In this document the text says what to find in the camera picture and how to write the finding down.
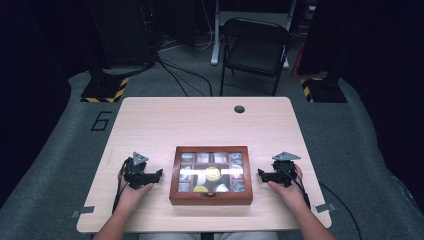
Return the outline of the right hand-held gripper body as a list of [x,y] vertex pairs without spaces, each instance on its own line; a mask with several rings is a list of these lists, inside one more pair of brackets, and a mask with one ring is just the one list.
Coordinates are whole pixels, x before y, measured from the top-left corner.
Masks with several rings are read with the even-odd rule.
[[281,175],[278,183],[282,183],[285,187],[290,186],[297,177],[294,160],[299,160],[300,157],[283,151],[273,156],[272,159],[274,160],[272,166],[275,172]]

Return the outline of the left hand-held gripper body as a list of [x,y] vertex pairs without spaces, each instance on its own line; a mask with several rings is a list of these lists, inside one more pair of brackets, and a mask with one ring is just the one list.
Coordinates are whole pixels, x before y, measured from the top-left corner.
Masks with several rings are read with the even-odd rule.
[[133,189],[139,189],[141,186],[152,183],[154,173],[145,173],[148,158],[134,152],[132,157],[125,161],[124,179]]

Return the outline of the wooden box with glass lid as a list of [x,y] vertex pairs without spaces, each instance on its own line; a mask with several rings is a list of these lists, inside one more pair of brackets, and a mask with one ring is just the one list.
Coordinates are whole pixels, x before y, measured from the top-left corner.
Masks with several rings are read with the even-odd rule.
[[[228,162],[215,163],[213,154],[217,152],[226,153]],[[236,165],[230,162],[230,154],[234,152],[242,153],[242,165]],[[183,153],[193,153],[194,161],[184,163],[181,159]],[[209,162],[197,163],[197,153],[209,153]],[[192,178],[190,181],[180,179],[180,169],[187,165],[192,167]],[[193,188],[198,185],[198,176],[205,175],[204,171],[208,167],[218,168],[221,172],[220,179],[214,182],[206,179],[206,183],[203,186],[208,188],[208,193],[193,192]],[[243,168],[243,178],[234,179],[231,175],[231,168]],[[233,182],[243,182],[245,184],[245,191],[235,192],[233,190]],[[179,183],[190,183],[190,191],[179,192]],[[227,185],[229,192],[215,192],[215,188],[220,184]],[[253,201],[253,190],[248,148],[246,146],[178,146],[175,151],[169,200],[172,205],[250,205]]]

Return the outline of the person's left hand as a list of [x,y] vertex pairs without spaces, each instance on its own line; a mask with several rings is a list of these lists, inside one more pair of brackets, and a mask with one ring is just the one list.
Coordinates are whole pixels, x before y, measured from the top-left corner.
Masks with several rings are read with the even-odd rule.
[[120,180],[119,201],[115,209],[118,215],[131,216],[140,205],[142,198],[154,187],[152,183],[144,185],[139,189],[128,186],[124,177]]

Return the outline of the person's right hand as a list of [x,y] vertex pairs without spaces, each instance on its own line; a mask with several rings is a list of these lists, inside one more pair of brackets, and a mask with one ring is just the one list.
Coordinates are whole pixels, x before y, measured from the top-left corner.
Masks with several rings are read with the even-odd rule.
[[283,202],[293,214],[297,215],[304,212],[310,213],[310,207],[306,203],[304,197],[304,186],[302,183],[303,173],[298,165],[295,166],[295,171],[297,177],[291,186],[284,187],[273,181],[269,181],[268,185],[281,196]]

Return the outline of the grey tape strip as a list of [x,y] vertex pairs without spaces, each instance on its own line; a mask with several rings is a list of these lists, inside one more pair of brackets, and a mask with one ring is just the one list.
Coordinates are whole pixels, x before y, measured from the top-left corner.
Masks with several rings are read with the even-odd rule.
[[314,209],[317,213],[321,213],[321,212],[325,212],[325,211],[331,212],[331,211],[336,210],[336,206],[332,203],[329,203],[329,204],[325,203],[325,204],[321,204],[321,205],[315,205]]
[[93,213],[95,209],[95,206],[84,206],[81,207],[79,210],[73,210],[70,214],[70,218],[79,218],[82,214],[90,214]]

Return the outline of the black stand striped base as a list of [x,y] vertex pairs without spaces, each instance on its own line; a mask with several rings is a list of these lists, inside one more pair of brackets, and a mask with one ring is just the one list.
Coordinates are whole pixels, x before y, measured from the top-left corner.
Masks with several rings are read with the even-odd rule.
[[81,94],[86,102],[117,102],[128,83],[129,74],[110,74],[103,71],[92,41],[87,33],[80,35],[83,61],[91,79]]
[[340,29],[341,5],[336,0],[318,0],[300,64],[300,72],[318,74],[326,71],[322,80],[305,81],[311,99],[317,103],[346,103],[338,85],[343,60],[344,33]]

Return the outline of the red board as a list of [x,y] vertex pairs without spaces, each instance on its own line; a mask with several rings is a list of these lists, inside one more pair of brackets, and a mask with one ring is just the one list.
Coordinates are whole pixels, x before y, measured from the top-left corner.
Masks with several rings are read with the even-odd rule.
[[296,59],[294,61],[294,64],[292,66],[292,71],[291,71],[291,76],[294,77],[294,78],[298,78],[298,79],[301,78],[301,75],[298,74],[298,69],[299,69],[299,66],[300,66],[301,59],[302,59],[304,45],[305,45],[305,43],[300,44],[298,51],[297,51]]

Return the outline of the black folding chair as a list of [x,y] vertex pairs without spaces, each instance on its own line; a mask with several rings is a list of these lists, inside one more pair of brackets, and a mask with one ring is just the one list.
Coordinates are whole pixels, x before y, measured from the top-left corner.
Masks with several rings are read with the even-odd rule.
[[271,95],[276,94],[283,65],[291,41],[289,32],[281,25],[231,18],[222,29],[224,55],[221,70],[220,95],[223,95],[225,72],[241,71],[274,79]]

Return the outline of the black cabinet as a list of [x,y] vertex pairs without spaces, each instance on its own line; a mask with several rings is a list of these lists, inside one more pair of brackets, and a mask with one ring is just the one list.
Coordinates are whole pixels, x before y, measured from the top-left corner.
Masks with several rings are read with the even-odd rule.
[[86,0],[110,67],[154,65],[145,0]]

